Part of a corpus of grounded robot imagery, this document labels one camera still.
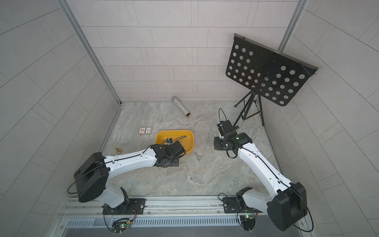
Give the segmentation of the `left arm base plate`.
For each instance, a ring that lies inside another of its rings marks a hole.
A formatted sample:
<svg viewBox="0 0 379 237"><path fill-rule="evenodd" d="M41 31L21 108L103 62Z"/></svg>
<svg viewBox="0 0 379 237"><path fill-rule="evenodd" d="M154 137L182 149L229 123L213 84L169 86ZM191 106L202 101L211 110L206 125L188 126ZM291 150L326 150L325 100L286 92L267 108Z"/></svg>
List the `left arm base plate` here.
<svg viewBox="0 0 379 237"><path fill-rule="evenodd" d="M128 202L123 202L116 208L111 208L107 204L104 204L103 215L141 215L144 212L146 204L145 198L130 198Z"/></svg>

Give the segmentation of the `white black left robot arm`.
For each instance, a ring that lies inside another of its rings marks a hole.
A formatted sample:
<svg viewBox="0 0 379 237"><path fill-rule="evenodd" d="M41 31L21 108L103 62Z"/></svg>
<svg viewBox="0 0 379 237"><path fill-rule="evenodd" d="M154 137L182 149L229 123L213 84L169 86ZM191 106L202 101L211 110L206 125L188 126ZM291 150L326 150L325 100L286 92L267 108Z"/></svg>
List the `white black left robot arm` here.
<svg viewBox="0 0 379 237"><path fill-rule="evenodd" d="M92 154L74 173L74 185L79 202L101 201L110 208L128 207L124 188L114 187L109 180L123 173L145 167L178 166L186 154L180 142L171 145L153 144L147 149L118 156Z"/></svg>

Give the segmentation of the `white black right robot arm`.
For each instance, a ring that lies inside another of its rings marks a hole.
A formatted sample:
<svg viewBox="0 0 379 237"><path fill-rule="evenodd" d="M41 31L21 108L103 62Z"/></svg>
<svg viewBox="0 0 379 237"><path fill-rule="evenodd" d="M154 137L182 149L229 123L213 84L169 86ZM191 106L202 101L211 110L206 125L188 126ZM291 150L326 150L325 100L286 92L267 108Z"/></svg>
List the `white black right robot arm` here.
<svg viewBox="0 0 379 237"><path fill-rule="evenodd" d="M266 213L272 223L285 231L309 212L307 192L300 183L293 183L281 174L258 150L245 133L227 138L226 135L214 138L214 149L233 151L244 161L265 186L268 194L246 187L236 194L236 207L241 211L251 209Z"/></svg>

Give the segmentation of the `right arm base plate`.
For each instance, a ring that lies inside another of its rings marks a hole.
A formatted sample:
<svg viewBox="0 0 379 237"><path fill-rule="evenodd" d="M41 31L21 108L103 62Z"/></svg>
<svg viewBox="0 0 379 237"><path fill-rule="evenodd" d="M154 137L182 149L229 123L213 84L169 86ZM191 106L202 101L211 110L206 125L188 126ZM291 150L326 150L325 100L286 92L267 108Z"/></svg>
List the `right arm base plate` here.
<svg viewBox="0 0 379 237"><path fill-rule="evenodd" d="M236 197L223 197L222 198L224 213L237 214L239 213L257 213L255 208L241 207L236 201Z"/></svg>

